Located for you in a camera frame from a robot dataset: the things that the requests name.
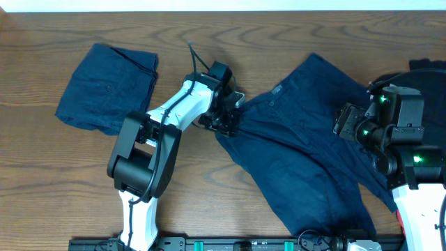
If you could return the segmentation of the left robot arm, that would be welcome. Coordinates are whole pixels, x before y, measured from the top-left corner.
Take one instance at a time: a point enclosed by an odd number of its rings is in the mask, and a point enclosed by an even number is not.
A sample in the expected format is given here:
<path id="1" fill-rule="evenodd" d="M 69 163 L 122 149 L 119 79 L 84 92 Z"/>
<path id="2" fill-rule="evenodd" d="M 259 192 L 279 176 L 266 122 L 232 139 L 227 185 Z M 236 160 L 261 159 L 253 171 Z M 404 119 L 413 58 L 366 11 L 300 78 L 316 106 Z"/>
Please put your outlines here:
<path id="1" fill-rule="evenodd" d="M 205 73 L 185 76 L 178 93 L 149 112 L 124 119 L 107 165 L 123 204 L 118 250 L 151 250 L 158 235 L 157 201 L 174 171 L 180 139 L 194 121 L 204 130 L 234 137 L 244 93 L 230 87 L 228 65 L 214 62 Z"/>

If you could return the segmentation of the navy blue shorts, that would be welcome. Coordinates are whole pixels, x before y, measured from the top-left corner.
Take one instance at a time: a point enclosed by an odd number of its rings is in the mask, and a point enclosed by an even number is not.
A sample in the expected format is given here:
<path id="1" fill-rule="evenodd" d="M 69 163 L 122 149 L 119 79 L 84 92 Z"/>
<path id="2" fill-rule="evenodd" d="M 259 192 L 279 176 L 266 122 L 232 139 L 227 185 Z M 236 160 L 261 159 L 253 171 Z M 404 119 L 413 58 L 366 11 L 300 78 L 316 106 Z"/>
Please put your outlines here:
<path id="1" fill-rule="evenodd" d="M 332 131 L 335 112 L 346 103 L 368 107 L 366 89 L 311 54 L 271 91 L 240 108 L 235 137 L 217 136 L 293 236 L 374 231 L 361 186 L 390 211 L 397 209 L 370 155 Z"/>

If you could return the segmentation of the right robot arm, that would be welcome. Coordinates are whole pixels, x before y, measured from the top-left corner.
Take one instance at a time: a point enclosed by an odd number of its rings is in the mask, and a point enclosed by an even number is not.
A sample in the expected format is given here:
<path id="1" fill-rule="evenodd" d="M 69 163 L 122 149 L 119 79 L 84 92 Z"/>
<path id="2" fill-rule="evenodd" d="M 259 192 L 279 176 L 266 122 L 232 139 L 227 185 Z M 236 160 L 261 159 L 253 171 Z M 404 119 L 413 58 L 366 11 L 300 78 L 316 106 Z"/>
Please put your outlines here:
<path id="1" fill-rule="evenodd" d="M 385 86 L 368 109 L 347 103 L 334 120 L 337 136 L 361 144 L 386 176 L 408 250 L 445 249 L 445 154 L 422 142 L 420 91 Z"/>

